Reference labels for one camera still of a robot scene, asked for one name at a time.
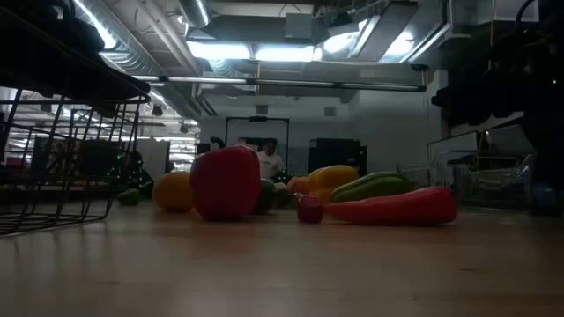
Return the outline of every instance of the table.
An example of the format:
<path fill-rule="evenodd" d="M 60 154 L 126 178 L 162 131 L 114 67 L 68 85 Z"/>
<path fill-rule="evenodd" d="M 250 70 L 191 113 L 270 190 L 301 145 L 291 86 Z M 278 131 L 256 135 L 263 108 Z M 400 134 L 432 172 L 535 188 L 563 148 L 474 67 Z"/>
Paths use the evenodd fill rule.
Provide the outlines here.
<path fill-rule="evenodd" d="M 243 223 L 162 214 L 0 239 L 0 316 L 561 316 L 564 222 Z"/>

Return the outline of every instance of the wire rack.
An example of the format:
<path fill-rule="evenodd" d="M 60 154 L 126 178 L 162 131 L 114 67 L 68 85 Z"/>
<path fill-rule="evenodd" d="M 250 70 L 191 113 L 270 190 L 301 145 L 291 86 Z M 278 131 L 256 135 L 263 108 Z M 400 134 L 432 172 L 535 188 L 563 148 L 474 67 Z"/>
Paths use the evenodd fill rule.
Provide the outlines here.
<path fill-rule="evenodd" d="M 448 151 L 437 153 L 430 166 L 398 166 L 398 171 L 415 188 L 450 188 L 463 206 L 530 210 L 535 157 L 527 152 Z"/>
<path fill-rule="evenodd" d="M 26 55 L 41 56 L 42 49 L 52 48 L 68 58 L 70 69 L 86 68 L 137 95 L 127 100 L 27 100 L 23 87 L 15 87 L 13 99 L 0 100 L 10 107 L 0 118 L 0 235 L 104 219 L 124 183 L 113 171 L 126 161 L 119 158 L 136 149 L 139 108 L 151 99 L 127 78 L 5 8 L 0 7 L 0 18 L 2 26 L 16 26 L 40 43 Z M 26 77 L 26 71 L 17 76 Z M 30 107 L 49 113 L 52 121 L 30 120 L 23 114 Z"/>
<path fill-rule="evenodd" d="M 119 105 L 110 119 L 92 107 L 71 109 L 67 119 L 59 104 L 52 125 L 39 128 L 17 119 L 18 100 L 1 123 L 6 165 L 0 170 L 0 235 L 105 218 L 122 188 L 120 174 L 112 171 L 136 150 L 139 104 L 133 110 Z M 93 202 L 103 208 L 91 212 Z"/>

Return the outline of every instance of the wire basket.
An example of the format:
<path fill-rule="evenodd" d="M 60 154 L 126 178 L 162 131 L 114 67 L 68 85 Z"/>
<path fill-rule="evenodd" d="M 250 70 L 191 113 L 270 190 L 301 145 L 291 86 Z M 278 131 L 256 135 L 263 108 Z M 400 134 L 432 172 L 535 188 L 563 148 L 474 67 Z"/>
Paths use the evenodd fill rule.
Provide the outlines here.
<path fill-rule="evenodd" d="M 58 104 L 50 126 L 38 126 L 19 115 L 29 113 L 21 94 L 0 123 L 0 235 L 102 220 L 123 181 L 119 158 L 136 148 L 140 104 L 118 105 L 109 118 Z"/>
<path fill-rule="evenodd" d="M 450 151 L 430 166 L 399 166 L 415 188 L 444 186 L 461 205 L 530 210 L 534 153 Z"/>

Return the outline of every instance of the red bell pepper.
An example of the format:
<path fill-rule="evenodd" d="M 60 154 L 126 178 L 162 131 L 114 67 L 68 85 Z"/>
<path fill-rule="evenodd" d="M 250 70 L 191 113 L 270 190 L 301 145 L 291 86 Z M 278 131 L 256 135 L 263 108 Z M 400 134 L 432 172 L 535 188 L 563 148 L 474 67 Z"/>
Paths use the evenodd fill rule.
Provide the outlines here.
<path fill-rule="evenodd" d="M 258 156 L 242 145 L 207 152 L 194 161 L 190 183 L 203 219 L 240 219 L 253 211 L 260 195 Z"/>
<path fill-rule="evenodd" d="M 325 212 L 357 225 L 440 225 L 456 219 L 456 200 L 448 188 L 423 188 L 402 195 L 332 203 Z"/>

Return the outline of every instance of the ceiling light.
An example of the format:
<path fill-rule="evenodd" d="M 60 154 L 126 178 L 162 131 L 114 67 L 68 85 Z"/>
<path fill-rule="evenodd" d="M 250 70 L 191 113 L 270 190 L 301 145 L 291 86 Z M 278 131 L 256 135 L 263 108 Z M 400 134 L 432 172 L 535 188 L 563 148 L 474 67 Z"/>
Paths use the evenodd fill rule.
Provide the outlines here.
<path fill-rule="evenodd" d="M 364 29 L 364 26 L 368 23 L 368 19 L 363 19 L 361 22 L 359 22 L 359 31 L 362 31 L 362 29 Z"/>
<path fill-rule="evenodd" d="M 165 99 L 164 99 L 161 95 L 159 95 L 158 93 L 156 93 L 156 92 L 150 92 L 150 94 L 151 94 L 154 98 L 160 100 L 160 102 L 165 102 Z"/>
<path fill-rule="evenodd" d="M 330 54 L 337 53 L 338 51 L 351 46 L 358 34 L 358 32 L 350 32 L 331 36 L 325 41 L 323 48 L 325 48 L 325 50 Z"/>
<path fill-rule="evenodd" d="M 92 23 L 98 30 L 100 37 L 104 40 L 104 48 L 115 48 L 115 45 L 117 45 L 117 40 L 112 36 L 112 34 L 109 33 L 109 31 L 100 23 L 100 21 L 96 17 L 94 17 L 94 15 L 79 0 L 74 0 L 74 2 L 90 19 L 90 21 L 86 22 Z"/>
<path fill-rule="evenodd" d="M 262 48 L 256 52 L 255 59 L 268 62 L 311 62 L 314 47 L 289 48 L 272 47 Z"/>
<path fill-rule="evenodd" d="M 20 147 L 20 148 L 25 148 L 25 147 L 26 147 L 25 144 L 18 144 L 18 143 L 13 143 L 13 142 L 11 143 L 11 145 L 17 146 L 17 147 Z"/>
<path fill-rule="evenodd" d="M 155 137 L 157 141 L 196 141 L 194 137 L 188 136 L 164 136 L 164 137 Z"/>
<path fill-rule="evenodd" d="M 181 153 L 175 153 L 172 154 L 173 158 L 176 159 L 194 159 L 194 155 L 193 154 L 181 154 Z"/>
<path fill-rule="evenodd" d="M 249 59 L 249 48 L 245 44 L 199 43 L 189 41 L 188 47 L 195 57 L 208 60 Z"/>
<path fill-rule="evenodd" d="M 420 48 L 416 48 L 415 52 L 412 55 L 408 55 L 404 57 L 401 60 L 401 63 L 405 61 L 409 63 L 414 63 L 415 60 L 417 60 L 421 56 L 421 54 L 425 53 L 429 48 L 431 48 L 431 46 L 433 46 L 449 30 L 450 30 L 450 24 L 444 25 L 431 39 L 429 39 L 429 41 L 423 44 Z"/>
<path fill-rule="evenodd" d="M 391 43 L 390 48 L 386 51 L 384 55 L 403 55 L 409 53 L 413 48 L 413 35 L 409 32 L 402 32 L 396 38 L 396 40 Z"/>
<path fill-rule="evenodd" d="M 133 76 L 133 77 L 135 79 L 139 79 L 139 80 L 143 80 L 143 81 L 157 81 L 157 80 L 159 80 L 159 76 Z"/>
<path fill-rule="evenodd" d="M 314 57 L 313 60 L 314 61 L 321 61 L 323 58 L 323 50 L 320 48 L 316 48 L 314 51 Z"/>

